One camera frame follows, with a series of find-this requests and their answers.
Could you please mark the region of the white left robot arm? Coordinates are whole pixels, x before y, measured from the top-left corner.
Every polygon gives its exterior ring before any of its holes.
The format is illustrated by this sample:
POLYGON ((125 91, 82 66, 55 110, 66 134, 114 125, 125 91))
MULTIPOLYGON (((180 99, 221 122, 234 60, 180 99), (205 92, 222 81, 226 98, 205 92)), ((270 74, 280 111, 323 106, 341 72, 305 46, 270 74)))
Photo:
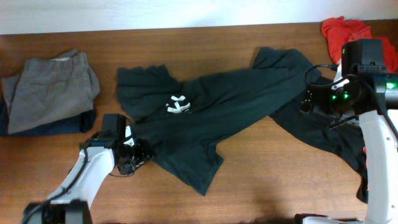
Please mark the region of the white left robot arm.
POLYGON ((153 156, 140 139, 89 138, 58 189, 43 202, 28 204, 21 222, 92 223, 91 204, 113 169, 118 168, 120 177, 130 177, 153 156))

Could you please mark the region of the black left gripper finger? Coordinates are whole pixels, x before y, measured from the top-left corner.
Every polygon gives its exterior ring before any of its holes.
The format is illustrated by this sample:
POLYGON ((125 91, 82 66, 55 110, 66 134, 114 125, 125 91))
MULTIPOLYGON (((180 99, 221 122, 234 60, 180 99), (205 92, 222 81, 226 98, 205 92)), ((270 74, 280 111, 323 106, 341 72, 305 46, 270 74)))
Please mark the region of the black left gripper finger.
POLYGON ((153 150, 152 146, 145 139, 143 139, 141 141, 141 148, 142 148, 142 153, 143 153, 144 157, 153 157, 154 156, 154 150, 153 150))
POLYGON ((152 157, 145 157, 143 159, 138 159, 135 161, 135 163, 133 164, 133 167, 135 170, 140 169, 144 164, 148 163, 149 161, 152 160, 152 157))

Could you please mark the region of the dark green t-shirt white letters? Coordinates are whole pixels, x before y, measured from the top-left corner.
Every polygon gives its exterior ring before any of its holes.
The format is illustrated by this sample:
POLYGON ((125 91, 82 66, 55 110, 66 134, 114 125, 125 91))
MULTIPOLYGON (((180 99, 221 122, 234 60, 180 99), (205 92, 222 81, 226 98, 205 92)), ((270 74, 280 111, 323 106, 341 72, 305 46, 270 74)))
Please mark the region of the dark green t-shirt white letters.
POLYGON ((163 65, 118 70, 118 101, 154 162, 205 195, 219 142, 293 100, 312 63, 296 49, 259 49, 251 68, 180 82, 163 65))

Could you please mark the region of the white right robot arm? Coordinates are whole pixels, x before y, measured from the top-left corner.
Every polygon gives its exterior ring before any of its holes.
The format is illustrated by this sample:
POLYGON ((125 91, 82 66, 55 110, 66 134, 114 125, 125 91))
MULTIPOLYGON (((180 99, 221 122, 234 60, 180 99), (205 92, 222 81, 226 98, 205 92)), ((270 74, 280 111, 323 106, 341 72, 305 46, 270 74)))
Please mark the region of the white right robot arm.
POLYGON ((326 103, 327 113, 359 121, 366 148, 369 188, 364 223, 397 223, 397 75, 349 74, 321 85, 306 82, 307 110, 326 103))

